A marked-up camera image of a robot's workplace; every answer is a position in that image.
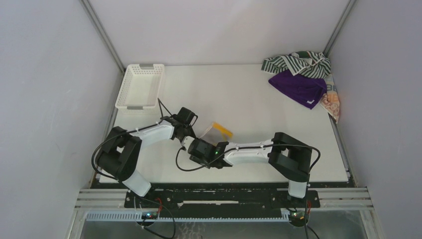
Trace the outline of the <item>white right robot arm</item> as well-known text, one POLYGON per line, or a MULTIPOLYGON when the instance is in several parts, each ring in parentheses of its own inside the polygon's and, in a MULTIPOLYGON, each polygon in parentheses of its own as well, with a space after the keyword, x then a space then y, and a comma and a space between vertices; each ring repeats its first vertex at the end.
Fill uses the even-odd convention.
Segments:
POLYGON ((201 168, 233 167, 240 164, 269 164, 288 179, 288 202, 301 207, 308 199, 306 194, 310 178, 314 147, 285 133, 277 132, 272 139, 256 143, 219 142, 212 145, 200 138, 186 136, 182 148, 201 168))

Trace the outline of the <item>yellow grey patterned towel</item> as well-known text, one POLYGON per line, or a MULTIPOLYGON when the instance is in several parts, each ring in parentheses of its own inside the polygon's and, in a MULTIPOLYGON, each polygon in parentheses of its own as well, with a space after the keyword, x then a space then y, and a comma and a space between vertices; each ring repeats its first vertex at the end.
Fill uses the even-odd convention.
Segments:
POLYGON ((217 122, 212 122, 200 136, 201 139, 212 143, 230 141, 232 137, 233 133, 217 122))

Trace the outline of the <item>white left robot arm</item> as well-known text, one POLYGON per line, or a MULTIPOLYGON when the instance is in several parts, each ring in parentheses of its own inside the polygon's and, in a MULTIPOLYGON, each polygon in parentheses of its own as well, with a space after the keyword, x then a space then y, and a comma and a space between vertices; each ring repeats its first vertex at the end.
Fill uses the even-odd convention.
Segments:
POLYGON ((196 138, 192 123, 198 116, 182 107, 177 114, 161 117, 156 123, 126 130, 119 126, 111 129, 108 136, 93 152, 92 163, 106 172, 99 174, 124 185, 136 194, 136 201, 143 207, 151 207, 156 195, 151 183, 136 169, 141 150, 164 140, 185 141, 196 138))

